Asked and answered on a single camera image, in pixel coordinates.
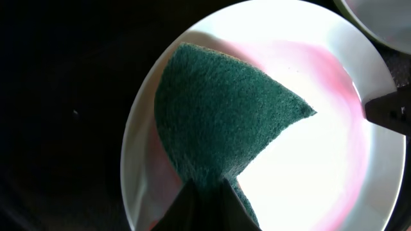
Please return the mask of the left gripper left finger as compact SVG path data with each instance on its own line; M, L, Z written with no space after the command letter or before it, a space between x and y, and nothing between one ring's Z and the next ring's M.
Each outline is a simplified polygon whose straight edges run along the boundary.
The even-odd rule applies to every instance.
M196 227L200 199L193 180L189 180L151 231L192 231Z

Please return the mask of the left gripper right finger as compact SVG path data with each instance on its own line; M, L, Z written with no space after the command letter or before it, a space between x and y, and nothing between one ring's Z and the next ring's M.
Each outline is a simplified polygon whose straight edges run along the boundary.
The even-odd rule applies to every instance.
M222 229L224 231L260 231L257 224L247 214L229 181L220 185Z

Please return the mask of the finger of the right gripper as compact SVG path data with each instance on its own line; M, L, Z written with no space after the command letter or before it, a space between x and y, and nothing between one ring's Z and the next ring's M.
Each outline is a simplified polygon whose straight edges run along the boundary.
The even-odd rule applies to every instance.
M368 121L389 130L410 135L410 85L370 100L365 104Z

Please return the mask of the light blue plate front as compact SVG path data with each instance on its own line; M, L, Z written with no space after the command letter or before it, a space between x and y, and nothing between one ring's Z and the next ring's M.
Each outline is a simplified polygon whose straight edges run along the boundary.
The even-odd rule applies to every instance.
M255 65L316 111L286 129L238 177L263 230L387 227L403 180L406 138L365 118L366 102L396 91L382 57L350 22L319 5L245 1L181 34L137 93L120 163L132 230L149 230L180 187L155 129L153 101L181 42Z

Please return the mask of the green scrubbing sponge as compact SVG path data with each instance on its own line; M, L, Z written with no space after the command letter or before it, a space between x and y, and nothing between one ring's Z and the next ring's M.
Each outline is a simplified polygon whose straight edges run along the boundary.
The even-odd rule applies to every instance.
M256 218L238 175L290 125L314 115L300 96L247 62L183 42L155 93L162 146L183 182L209 196L228 180Z

